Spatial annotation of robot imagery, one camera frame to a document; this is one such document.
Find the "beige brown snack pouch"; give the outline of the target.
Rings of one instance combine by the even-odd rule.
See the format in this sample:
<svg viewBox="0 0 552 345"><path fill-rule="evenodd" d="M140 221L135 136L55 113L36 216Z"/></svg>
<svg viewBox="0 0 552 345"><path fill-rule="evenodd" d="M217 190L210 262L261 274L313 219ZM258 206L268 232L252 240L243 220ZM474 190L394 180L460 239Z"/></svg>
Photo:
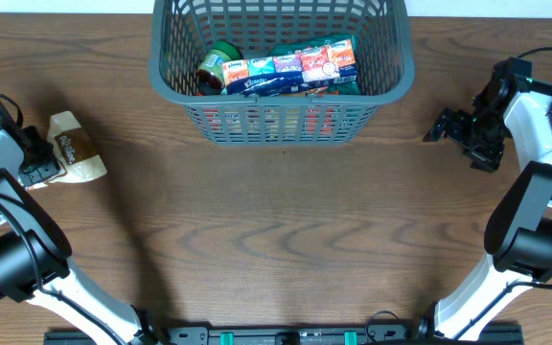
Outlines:
<svg viewBox="0 0 552 345"><path fill-rule="evenodd" d="M107 174L97 148L71 111L50 117L47 141L53 145L58 170L54 176L27 186L28 190L45 188L55 183L90 182Z"/></svg>

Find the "blue Kleenex tissue multipack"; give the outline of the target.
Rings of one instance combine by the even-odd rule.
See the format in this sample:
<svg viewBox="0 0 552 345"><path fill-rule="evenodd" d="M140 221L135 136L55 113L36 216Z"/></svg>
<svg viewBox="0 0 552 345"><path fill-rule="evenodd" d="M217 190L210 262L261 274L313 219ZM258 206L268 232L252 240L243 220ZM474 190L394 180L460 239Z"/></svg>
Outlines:
<svg viewBox="0 0 552 345"><path fill-rule="evenodd" d="M284 56L266 56L222 65L227 95L271 97L322 95L300 89L342 83L358 77L356 52L350 39Z"/></svg>

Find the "green Nescafe coffee bag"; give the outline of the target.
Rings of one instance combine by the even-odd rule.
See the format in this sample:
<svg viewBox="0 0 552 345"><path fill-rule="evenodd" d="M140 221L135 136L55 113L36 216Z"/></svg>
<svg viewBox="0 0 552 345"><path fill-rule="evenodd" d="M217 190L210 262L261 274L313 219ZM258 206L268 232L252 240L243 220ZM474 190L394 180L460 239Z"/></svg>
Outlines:
<svg viewBox="0 0 552 345"><path fill-rule="evenodd" d="M357 51L359 39L353 34L332 34L314 37L308 40L302 40L294 43L284 43L274 46L268 53L269 56L284 56L293 53L299 53L311 48L325 46L336 43L337 41L350 39L352 49ZM304 86L300 89L301 93L306 94L336 94L336 95L360 95L360 89L356 80L349 80L342 83L322 84L316 87Z"/></svg>

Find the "green lidded spice jar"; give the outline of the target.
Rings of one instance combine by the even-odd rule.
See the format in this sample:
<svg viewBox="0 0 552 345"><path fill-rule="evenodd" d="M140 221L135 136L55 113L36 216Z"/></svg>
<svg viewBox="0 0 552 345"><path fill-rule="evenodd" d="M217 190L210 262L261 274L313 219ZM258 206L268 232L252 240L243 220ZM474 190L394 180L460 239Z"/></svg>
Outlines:
<svg viewBox="0 0 552 345"><path fill-rule="evenodd" d="M223 63L239 59L242 59L242 53L234 45L217 41L195 72L198 93L203 96L219 95L225 87Z"/></svg>

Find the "grey plastic mesh basket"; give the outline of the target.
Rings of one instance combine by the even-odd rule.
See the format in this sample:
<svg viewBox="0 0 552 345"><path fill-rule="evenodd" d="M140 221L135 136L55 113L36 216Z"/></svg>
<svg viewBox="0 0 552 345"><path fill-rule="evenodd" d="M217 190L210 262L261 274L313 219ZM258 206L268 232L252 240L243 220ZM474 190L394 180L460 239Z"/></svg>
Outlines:
<svg viewBox="0 0 552 345"><path fill-rule="evenodd" d="M157 0L149 76L209 141L354 138L414 81L403 0Z"/></svg>

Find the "orange San Remo spaghetti pack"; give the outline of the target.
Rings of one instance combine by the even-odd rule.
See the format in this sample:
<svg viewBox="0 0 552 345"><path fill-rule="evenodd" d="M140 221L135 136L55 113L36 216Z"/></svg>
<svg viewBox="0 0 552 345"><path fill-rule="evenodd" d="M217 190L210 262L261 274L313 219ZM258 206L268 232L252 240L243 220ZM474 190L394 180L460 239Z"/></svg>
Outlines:
<svg viewBox="0 0 552 345"><path fill-rule="evenodd" d="M199 132L218 144L344 142L358 131L354 105L223 105L185 108Z"/></svg>

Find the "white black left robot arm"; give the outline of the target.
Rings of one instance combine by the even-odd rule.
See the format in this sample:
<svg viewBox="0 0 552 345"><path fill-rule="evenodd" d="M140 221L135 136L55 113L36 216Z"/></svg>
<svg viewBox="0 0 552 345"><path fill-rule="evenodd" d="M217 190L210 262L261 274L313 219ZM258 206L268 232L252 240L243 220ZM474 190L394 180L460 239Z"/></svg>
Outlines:
<svg viewBox="0 0 552 345"><path fill-rule="evenodd" d="M11 115L0 94L0 300L51 311L97 344L166 344L150 316L101 289L76 265L60 227L30 196L62 169L54 145Z"/></svg>

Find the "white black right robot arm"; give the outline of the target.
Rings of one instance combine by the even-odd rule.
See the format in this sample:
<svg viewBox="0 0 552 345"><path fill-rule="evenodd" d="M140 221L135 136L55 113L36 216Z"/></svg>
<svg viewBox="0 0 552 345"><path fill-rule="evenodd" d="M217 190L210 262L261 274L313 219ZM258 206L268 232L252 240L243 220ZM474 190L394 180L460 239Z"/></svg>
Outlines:
<svg viewBox="0 0 552 345"><path fill-rule="evenodd" d="M473 168L492 173L510 138L520 174L487 222L482 259L419 320L422 341L475 342L522 293L552 290L552 84L533 77L525 54L509 57L472 105L471 113L444 109L425 140L449 138Z"/></svg>

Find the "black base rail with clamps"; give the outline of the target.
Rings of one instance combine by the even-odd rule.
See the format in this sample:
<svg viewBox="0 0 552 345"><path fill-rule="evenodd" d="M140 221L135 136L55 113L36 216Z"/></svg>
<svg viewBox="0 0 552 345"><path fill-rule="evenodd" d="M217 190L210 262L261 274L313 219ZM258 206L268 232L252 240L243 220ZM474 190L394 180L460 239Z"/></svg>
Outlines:
<svg viewBox="0 0 552 345"><path fill-rule="evenodd" d="M416 338L411 325L396 319L383 319L364 327L325 328L207 328L168 329L164 340L171 345L354 345L354 344L492 344L523 345L520 325L490 323L476 341L442 338ZM48 332L44 345L96 344L82 332Z"/></svg>

